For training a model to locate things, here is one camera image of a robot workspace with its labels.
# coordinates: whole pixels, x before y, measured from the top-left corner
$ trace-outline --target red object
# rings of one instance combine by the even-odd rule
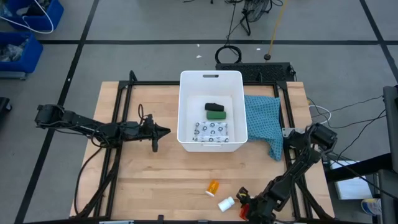
[[[241,213],[239,214],[239,217],[241,217],[243,220],[248,221],[248,218],[246,218],[246,215],[249,212],[249,204],[245,204],[243,205],[243,207],[241,208]]]

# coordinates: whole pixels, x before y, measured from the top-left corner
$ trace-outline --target white plastic bin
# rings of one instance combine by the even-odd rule
[[[229,142],[195,142],[195,124],[207,121],[205,104],[224,106]],[[180,79],[177,139],[188,152],[233,152],[248,140],[242,74],[238,71],[184,71]]]

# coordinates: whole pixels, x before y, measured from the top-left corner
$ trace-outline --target green object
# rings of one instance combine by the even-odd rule
[[[226,113],[225,111],[207,111],[206,117],[207,119],[225,119]]]

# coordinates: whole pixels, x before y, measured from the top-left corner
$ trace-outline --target blue cloth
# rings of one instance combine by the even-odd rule
[[[279,98],[268,96],[244,96],[249,140],[265,140],[271,149],[268,155],[282,159],[283,137],[279,124]]]

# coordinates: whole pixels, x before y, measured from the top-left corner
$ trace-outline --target gray floor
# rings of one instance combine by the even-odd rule
[[[79,40],[94,0],[63,0],[65,13],[58,29],[40,40]],[[366,3],[385,40],[398,40],[395,0]],[[234,24],[243,4],[236,7]],[[233,6],[224,1],[100,0],[88,40],[224,40]],[[269,40],[279,7],[252,23],[252,36],[238,27],[231,39]],[[0,30],[14,31],[5,23]],[[277,31],[277,40],[377,40],[359,0],[289,1]],[[96,45],[83,47],[65,107],[92,117],[101,82],[127,79],[134,70],[139,80],[178,80],[183,70],[215,69],[214,53],[221,44]],[[243,62],[263,62],[268,45],[238,45]],[[36,71],[26,81],[0,80],[0,96],[9,97],[13,111],[0,132],[0,223],[16,217],[45,131],[34,127],[37,105],[56,103],[77,45],[44,45]],[[398,60],[398,46],[388,46]],[[224,62],[235,60],[222,52]],[[385,85],[396,85],[390,66],[378,45],[275,45],[271,62],[291,62],[307,96],[328,109],[382,94]],[[376,117],[381,100],[333,113],[332,126]],[[339,153],[364,124],[337,129]],[[368,159],[389,152],[385,119],[375,121],[345,156]],[[25,222],[67,218],[86,139],[55,133]],[[343,220],[371,222],[359,202],[332,197],[336,216]]]

